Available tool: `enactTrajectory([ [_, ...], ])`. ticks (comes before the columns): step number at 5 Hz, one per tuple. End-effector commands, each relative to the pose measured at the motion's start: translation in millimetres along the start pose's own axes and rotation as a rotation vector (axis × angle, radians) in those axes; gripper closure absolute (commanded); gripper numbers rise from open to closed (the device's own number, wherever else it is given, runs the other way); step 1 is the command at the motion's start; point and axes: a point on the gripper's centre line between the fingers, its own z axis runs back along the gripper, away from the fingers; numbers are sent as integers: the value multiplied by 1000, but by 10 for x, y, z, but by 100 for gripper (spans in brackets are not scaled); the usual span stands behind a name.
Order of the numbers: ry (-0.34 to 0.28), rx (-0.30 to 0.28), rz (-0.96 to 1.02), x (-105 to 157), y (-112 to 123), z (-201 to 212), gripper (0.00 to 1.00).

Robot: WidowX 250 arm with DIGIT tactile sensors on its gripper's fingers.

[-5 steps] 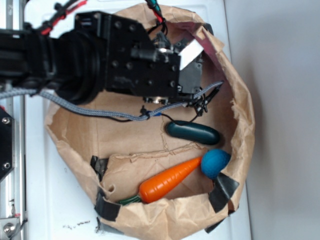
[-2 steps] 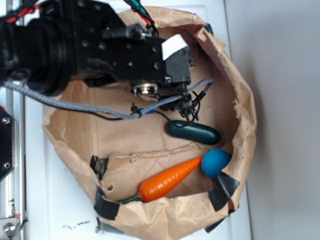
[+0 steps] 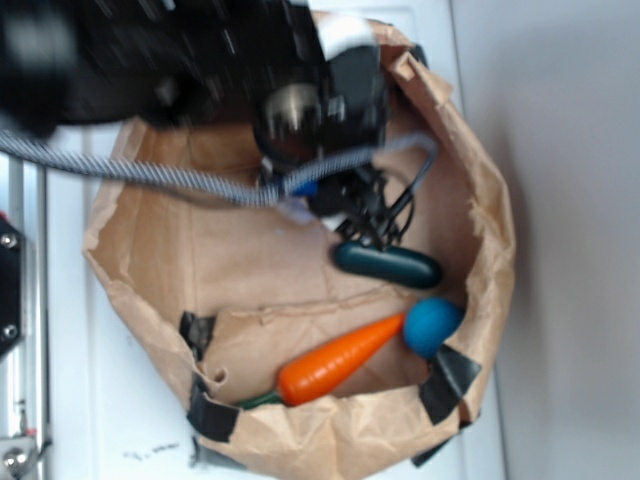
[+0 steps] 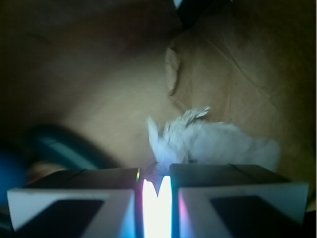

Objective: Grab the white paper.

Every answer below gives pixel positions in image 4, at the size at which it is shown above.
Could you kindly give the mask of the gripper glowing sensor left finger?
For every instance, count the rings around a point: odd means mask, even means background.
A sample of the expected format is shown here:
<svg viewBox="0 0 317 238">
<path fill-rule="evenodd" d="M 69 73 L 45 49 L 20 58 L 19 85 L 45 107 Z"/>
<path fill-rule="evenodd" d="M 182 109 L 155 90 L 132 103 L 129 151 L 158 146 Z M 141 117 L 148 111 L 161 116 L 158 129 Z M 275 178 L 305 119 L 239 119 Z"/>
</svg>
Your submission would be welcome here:
<svg viewBox="0 0 317 238">
<path fill-rule="evenodd" d="M 140 168 L 59 171 L 7 192 L 17 238 L 139 238 Z"/>
</svg>

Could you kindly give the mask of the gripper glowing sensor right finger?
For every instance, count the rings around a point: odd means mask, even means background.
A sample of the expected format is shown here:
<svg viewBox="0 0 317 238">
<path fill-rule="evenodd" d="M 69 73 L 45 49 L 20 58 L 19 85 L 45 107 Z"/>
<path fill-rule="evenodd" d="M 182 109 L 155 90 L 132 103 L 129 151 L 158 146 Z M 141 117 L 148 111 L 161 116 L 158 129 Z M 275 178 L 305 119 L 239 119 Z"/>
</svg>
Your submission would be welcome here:
<svg viewBox="0 0 317 238">
<path fill-rule="evenodd" d="M 174 238 L 304 238 L 309 186 L 256 165 L 170 166 Z"/>
</svg>

